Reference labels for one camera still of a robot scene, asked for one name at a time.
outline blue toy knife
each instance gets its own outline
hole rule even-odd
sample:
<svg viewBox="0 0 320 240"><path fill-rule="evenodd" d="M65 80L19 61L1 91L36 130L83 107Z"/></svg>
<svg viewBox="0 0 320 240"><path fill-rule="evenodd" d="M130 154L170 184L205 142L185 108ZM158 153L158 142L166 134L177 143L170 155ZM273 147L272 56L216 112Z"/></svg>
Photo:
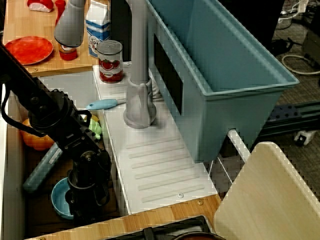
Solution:
<svg viewBox="0 0 320 240"><path fill-rule="evenodd" d="M126 100L123 99L103 99L99 101L94 101L90 103L85 108L88 110L100 110L100 109L110 109L113 108L119 104L125 104Z"/></svg>

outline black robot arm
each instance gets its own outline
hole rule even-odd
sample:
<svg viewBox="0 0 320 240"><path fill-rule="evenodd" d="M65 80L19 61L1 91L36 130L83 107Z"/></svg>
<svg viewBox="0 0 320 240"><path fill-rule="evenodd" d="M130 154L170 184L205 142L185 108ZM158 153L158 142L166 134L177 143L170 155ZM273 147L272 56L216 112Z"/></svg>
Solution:
<svg viewBox="0 0 320 240"><path fill-rule="evenodd" d="M0 44L0 84L5 85L1 115L10 125L42 137L52 138L64 154L73 160L68 172L70 191L65 195L70 213L77 225L96 222L101 206L109 201L107 183L110 177L110 157L101 151L95 134L89 129L91 113L77 110L68 95L57 89L50 91ZM9 118L5 104L13 92L28 110L31 127ZM85 122L81 115L87 115Z"/></svg>

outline orange plate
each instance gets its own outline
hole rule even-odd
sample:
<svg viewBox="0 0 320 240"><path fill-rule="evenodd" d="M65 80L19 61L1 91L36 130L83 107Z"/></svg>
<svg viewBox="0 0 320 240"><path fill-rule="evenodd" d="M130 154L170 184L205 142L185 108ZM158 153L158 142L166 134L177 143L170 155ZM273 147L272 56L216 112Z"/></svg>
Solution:
<svg viewBox="0 0 320 240"><path fill-rule="evenodd" d="M8 42L5 47L22 64L30 65L49 57L54 45L39 36L25 36Z"/></svg>

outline wooden cutting board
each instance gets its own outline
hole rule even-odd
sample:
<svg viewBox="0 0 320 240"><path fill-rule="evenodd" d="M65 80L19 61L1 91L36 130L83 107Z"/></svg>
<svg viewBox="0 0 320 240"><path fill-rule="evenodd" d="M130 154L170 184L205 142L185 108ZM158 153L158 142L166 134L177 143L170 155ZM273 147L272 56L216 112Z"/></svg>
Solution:
<svg viewBox="0 0 320 240"><path fill-rule="evenodd" d="M216 194L29 240L104 240L201 215L213 226L220 202Z"/></svg>
<svg viewBox="0 0 320 240"><path fill-rule="evenodd" d="M99 2L108 4L109 0L99 0ZM89 5L90 0L87 0L84 15L87 14ZM29 10L27 0L7 0L6 2L4 45L12 40L27 36L42 37L53 43L54 49L48 58L39 63L24 66L33 76L45 77L91 71L93 65L99 64L97 58L89 55L86 26L83 29L83 43L77 48L78 57L71 61L61 59L58 43L54 37L57 12L55 5L51 12L41 12Z"/></svg>
<svg viewBox="0 0 320 240"><path fill-rule="evenodd" d="M214 216L227 240L318 240L320 203L281 149L259 143Z"/></svg>

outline stove burner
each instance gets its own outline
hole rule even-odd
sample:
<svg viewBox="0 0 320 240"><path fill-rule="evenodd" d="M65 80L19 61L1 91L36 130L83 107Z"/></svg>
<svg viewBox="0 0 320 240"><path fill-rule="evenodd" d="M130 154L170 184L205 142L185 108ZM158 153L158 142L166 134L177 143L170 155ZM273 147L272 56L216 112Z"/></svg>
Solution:
<svg viewBox="0 0 320 240"><path fill-rule="evenodd" d="M180 234L194 231L210 233L209 226L203 216L197 216L163 226L148 227L138 232L109 238L108 240L173 240Z"/></svg>

